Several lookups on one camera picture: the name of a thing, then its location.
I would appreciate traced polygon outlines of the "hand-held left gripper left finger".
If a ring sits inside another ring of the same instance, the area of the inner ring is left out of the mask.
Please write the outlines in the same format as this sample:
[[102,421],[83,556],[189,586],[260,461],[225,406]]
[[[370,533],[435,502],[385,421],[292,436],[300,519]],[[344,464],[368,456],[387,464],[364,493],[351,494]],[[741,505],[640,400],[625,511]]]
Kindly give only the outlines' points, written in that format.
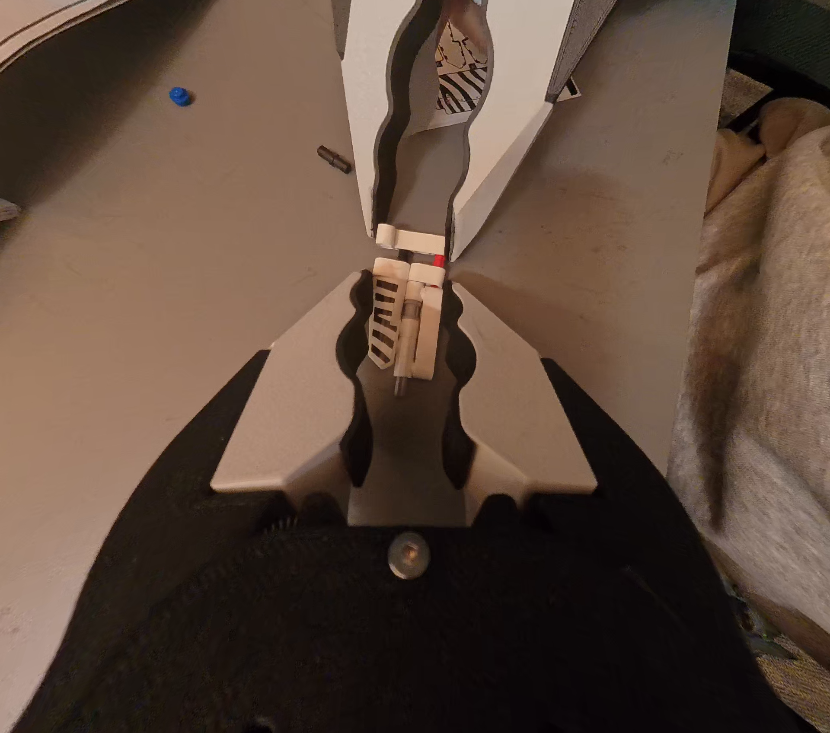
[[353,272],[271,345],[217,465],[218,493],[325,493],[348,512],[371,462],[357,370],[368,352],[371,272]]

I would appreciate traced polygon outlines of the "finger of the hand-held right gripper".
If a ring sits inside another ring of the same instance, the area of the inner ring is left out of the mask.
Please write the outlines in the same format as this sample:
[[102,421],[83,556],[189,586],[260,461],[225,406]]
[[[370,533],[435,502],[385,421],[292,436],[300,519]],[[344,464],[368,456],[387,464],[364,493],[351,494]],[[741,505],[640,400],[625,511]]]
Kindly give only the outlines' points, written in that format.
[[418,55],[435,41],[443,0],[350,0],[341,71],[354,172],[369,237],[387,223],[399,146],[412,122]]
[[466,171],[451,209],[448,258],[484,226],[548,120],[550,79],[576,0],[484,0],[488,79],[466,133]]

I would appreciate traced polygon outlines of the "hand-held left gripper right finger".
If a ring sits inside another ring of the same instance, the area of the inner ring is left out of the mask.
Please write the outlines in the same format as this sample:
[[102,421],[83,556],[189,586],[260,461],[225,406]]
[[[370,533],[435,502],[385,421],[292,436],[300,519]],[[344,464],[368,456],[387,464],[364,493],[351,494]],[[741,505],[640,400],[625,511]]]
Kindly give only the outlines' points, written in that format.
[[590,495],[597,479],[542,359],[459,284],[447,290],[446,475],[466,513],[492,496]]

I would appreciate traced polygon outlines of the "white striped lego assembly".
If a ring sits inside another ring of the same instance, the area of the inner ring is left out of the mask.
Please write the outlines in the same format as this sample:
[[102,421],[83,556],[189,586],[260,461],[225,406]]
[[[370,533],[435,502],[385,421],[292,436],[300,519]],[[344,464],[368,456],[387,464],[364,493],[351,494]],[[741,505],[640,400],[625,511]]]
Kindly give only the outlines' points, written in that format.
[[375,259],[368,355],[380,370],[393,374],[393,394],[405,395],[413,379],[434,375],[441,324],[443,287],[409,282],[414,261]]

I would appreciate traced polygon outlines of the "white lego connector red pin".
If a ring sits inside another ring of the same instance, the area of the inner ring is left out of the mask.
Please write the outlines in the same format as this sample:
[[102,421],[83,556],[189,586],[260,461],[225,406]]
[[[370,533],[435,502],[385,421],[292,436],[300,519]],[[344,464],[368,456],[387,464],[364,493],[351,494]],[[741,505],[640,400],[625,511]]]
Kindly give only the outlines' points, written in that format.
[[442,288],[445,276],[445,257],[443,255],[435,255],[430,263],[413,262],[409,265],[409,282],[421,283],[427,287]]

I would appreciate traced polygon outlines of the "white L-shaped lego beam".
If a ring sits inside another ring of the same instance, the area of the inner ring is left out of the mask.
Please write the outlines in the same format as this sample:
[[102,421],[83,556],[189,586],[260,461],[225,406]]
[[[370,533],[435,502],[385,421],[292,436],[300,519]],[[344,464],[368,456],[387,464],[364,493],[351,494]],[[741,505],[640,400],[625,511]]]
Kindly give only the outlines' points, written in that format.
[[399,229],[389,223],[378,224],[375,234],[375,242],[381,248],[441,257],[446,257],[446,241],[441,234]]

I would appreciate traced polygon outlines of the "black office chair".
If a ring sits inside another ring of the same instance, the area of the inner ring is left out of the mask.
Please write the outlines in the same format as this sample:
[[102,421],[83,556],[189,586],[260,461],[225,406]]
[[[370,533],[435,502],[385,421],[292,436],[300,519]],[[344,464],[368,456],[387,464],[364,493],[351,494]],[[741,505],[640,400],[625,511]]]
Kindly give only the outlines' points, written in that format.
[[829,12],[805,0],[736,0],[727,71],[768,91],[726,128],[749,131],[780,98],[829,107]]

